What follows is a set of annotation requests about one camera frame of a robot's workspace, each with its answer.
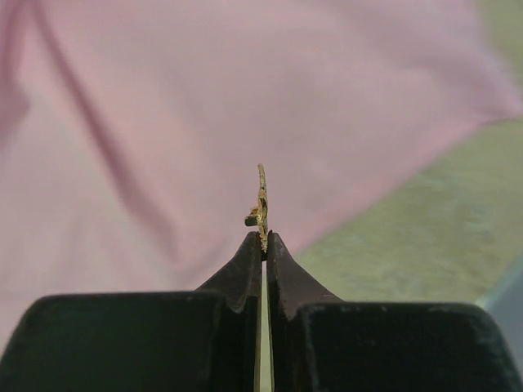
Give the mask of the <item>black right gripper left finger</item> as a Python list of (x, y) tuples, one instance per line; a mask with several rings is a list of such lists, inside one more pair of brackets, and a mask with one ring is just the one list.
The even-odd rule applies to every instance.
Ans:
[(4, 391), (256, 391), (262, 253), (257, 233), (185, 292), (45, 296), (1, 359)]

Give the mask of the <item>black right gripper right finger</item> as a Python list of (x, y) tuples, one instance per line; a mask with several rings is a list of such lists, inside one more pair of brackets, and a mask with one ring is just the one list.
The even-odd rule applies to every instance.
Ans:
[(344, 301), (271, 234), (266, 256), (275, 391), (519, 391), (497, 324), (456, 302)]

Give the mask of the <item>gold rhinestone brooch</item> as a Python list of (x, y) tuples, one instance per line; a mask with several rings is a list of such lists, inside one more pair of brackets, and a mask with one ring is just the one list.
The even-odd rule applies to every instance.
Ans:
[(257, 231), (261, 241), (261, 256), (262, 260), (265, 261), (269, 240), (266, 173), (265, 168), (261, 163), (258, 163), (257, 170), (259, 175), (257, 205), (253, 207), (250, 210), (249, 214), (244, 218), (244, 225), (247, 227), (257, 227)]

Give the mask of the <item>pink garment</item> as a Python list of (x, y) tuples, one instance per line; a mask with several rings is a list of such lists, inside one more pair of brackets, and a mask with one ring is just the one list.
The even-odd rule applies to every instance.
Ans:
[(256, 202), (304, 247), (521, 96), (469, 1), (4, 1), (1, 335), (199, 285)]

